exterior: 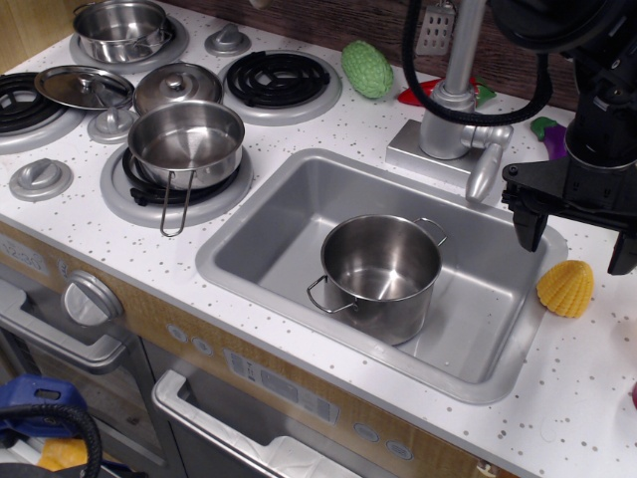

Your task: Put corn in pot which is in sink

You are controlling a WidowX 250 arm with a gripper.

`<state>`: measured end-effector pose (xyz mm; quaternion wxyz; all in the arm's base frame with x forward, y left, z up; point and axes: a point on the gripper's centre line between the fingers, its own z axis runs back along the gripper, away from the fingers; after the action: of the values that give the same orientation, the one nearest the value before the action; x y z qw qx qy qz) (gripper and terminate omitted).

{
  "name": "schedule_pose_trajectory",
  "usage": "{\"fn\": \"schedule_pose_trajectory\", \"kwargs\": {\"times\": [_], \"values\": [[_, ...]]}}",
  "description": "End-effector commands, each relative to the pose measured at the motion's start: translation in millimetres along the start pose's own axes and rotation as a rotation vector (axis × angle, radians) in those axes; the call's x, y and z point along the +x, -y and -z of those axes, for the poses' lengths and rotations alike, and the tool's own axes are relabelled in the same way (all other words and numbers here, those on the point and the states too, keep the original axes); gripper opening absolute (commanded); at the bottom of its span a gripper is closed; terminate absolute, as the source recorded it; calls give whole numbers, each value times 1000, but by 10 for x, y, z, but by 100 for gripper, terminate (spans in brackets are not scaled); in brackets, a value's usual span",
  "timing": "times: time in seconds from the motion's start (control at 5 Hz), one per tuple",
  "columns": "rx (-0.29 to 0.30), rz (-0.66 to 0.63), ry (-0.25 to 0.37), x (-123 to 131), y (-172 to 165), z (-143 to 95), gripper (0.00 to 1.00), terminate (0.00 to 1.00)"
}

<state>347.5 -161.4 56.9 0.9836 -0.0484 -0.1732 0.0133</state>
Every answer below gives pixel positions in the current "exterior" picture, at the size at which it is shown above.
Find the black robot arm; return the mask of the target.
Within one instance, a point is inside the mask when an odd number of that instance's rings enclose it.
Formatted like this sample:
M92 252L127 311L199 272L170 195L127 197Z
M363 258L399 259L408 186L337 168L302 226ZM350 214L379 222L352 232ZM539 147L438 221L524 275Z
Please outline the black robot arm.
M549 216L618 238L611 275L636 267L636 4L633 1L495 1L494 21L514 44L559 53L575 72L578 103L563 157L506 167L503 201L518 240L536 250Z

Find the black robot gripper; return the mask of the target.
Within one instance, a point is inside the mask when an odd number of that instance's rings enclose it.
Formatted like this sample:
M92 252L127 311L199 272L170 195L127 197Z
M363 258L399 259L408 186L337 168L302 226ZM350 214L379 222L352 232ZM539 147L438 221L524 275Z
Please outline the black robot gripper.
M631 273L637 264L636 167L602 168L564 157L515 163L502 173L503 201L513 211L520 245L535 252L549 216L618 233L607 268L612 276Z

